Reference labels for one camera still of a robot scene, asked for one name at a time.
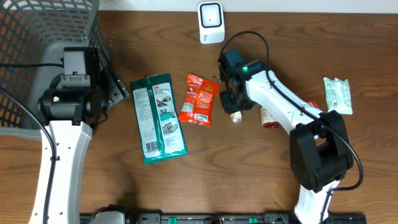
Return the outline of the small orange box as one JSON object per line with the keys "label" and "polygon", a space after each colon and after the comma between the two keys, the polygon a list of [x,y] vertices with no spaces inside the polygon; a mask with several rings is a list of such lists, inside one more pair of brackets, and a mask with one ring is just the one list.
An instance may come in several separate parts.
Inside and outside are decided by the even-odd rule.
{"label": "small orange box", "polygon": [[230,117],[234,123],[238,123],[242,120],[243,116],[240,111],[230,114]]}

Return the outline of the orange red snack bag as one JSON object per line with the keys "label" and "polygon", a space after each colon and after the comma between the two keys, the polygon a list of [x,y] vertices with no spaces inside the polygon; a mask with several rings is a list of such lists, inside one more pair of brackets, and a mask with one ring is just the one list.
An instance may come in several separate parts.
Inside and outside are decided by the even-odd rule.
{"label": "orange red snack bag", "polygon": [[219,83],[190,73],[179,121],[210,127],[213,101],[219,89]]}

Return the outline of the green lid jar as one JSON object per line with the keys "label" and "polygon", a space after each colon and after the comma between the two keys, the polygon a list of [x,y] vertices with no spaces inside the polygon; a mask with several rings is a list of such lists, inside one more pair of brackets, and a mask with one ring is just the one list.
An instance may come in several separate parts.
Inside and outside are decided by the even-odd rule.
{"label": "green lid jar", "polygon": [[279,122],[264,107],[260,109],[261,123],[264,128],[278,128]]}

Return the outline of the green 3M cloth package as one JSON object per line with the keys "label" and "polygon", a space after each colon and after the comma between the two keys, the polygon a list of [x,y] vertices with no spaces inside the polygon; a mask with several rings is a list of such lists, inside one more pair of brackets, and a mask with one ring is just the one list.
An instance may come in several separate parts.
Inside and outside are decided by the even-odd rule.
{"label": "green 3M cloth package", "polygon": [[144,164],[188,154],[169,73],[130,82]]}

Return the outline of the red stick packet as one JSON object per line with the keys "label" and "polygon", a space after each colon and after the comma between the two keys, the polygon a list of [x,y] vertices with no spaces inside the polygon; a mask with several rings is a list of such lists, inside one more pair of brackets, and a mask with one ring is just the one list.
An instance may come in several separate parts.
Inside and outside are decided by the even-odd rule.
{"label": "red stick packet", "polygon": [[315,100],[308,100],[307,103],[314,108],[319,108]]}

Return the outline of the light teal wipes packet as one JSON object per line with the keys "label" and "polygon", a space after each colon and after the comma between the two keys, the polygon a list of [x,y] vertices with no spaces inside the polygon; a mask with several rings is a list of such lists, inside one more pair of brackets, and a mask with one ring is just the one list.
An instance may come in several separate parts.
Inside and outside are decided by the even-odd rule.
{"label": "light teal wipes packet", "polygon": [[351,92],[348,79],[323,78],[325,86],[325,98],[328,113],[335,110],[339,114],[353,114]]}

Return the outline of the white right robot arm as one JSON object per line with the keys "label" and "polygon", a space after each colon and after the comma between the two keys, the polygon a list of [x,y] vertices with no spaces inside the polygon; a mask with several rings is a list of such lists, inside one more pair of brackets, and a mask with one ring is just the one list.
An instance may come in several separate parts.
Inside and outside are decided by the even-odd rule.
{"label": "white right robot arm", "polygon": [[255,103],[270,112],[289,135],[290,166],[300,184],[294,215],[299,223],[323,223],[334,192],[357,158],[342,115],[324,113],[290,91],[260,60],[219,60],[220,94],[226,113]]}

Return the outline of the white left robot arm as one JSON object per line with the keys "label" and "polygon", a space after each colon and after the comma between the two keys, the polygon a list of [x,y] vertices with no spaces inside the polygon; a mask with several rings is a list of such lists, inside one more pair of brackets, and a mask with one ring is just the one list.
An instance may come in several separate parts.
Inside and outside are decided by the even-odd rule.
{"label": "white left robot arm", "polygon": [[119,73],[58,74],[34,82],[42,158],[30,223],[79,223],[83,167],[99,117],[129,97]]}

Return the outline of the white barcode scanner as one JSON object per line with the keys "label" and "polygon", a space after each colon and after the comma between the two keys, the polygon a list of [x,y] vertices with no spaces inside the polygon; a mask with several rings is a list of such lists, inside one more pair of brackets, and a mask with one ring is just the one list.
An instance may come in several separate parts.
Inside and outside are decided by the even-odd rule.
{"label": "white barcode scanner", "polygon": [[198,25],[202,44],[218,44],[224,41],[225,22],[223,5],[218,1],[199,3]]}

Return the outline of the grey plastic mesh basket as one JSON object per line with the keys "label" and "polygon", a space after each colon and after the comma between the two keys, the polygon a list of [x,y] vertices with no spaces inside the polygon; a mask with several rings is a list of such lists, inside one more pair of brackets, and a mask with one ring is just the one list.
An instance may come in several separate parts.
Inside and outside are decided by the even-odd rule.
{"label": "grey plastic mesh basket", "polygon": [[1,135],[39,140],[38,99],[63,75],[66,47],[92,47],[99,70],[109,72],[109,50],[98,19],[99,1],[1,1]]}

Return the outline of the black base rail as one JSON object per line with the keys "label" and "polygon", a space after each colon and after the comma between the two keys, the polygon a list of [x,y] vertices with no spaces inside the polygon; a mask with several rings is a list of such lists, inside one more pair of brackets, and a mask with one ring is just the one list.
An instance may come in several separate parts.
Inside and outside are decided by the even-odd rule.
{"label": "black base rail", "polygon": [[290,224],[300,221],[292,212],[271,211],[266,213],[214,213],[214,214],[166,214],[156,210],[133,213],[117,205],[109,205],[93,214],[81,214],[80,223],[126,224]]}

